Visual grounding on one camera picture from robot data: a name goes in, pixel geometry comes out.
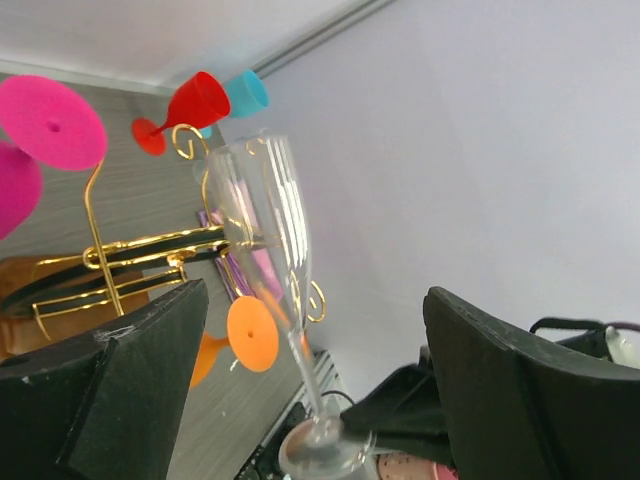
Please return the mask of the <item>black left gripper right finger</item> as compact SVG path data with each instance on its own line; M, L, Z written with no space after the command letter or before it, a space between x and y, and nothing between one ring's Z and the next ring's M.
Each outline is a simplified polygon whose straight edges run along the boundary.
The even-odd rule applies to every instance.
M442 287L423 303L462 479L636 479L639 372L493 317Z

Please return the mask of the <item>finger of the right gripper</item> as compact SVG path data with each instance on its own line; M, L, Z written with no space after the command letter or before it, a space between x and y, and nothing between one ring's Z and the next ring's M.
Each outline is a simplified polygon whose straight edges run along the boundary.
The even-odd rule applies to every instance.
M372 433L376 446L437 463L451 463L452 449L433 369L409 364L341 413L345 430Z

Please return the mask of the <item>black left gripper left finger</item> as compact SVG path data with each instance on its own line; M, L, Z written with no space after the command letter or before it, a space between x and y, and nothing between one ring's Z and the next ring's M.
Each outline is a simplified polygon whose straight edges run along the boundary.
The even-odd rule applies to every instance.
M201 280L1 364L4 479L164 479L207 318Z

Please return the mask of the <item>orange wine glass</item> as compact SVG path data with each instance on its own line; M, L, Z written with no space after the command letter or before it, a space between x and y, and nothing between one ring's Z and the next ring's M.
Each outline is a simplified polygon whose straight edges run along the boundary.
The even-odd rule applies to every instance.
M279 335L266 306L252 296L236 298L227 314L224 338L204 332L189 388L199 385L213 369L220 351L230 347L240 364L261 373L272 367L279 352Z

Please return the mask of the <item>pink wine glass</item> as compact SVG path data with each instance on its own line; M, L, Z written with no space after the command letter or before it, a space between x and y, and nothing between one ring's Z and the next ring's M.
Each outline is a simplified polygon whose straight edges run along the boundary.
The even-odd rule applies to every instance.
M99 115L69 87L37 75L1 81L1 236L21 225L38 205L42 164L84 171L106 156Z

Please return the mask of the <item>red wine glass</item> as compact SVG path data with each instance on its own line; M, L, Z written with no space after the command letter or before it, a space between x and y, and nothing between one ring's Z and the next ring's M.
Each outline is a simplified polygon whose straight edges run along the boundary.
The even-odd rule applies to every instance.
M230 112L231 101L223 85L212 74L198 71L175 90L162 125L139 117L132 122L131 133L143 151L159 156L166 150L164 131L179 124L201 129L227 117Z

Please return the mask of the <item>blue wine glass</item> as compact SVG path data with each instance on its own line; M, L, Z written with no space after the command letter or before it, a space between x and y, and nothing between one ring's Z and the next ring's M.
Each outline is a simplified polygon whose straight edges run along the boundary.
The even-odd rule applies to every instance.
M217 113L222 113L229 104L229 118L246 118L269 106L266 86L253 70L245 70L224 83L205 71L198 72L196 78L205 88L205 99Z

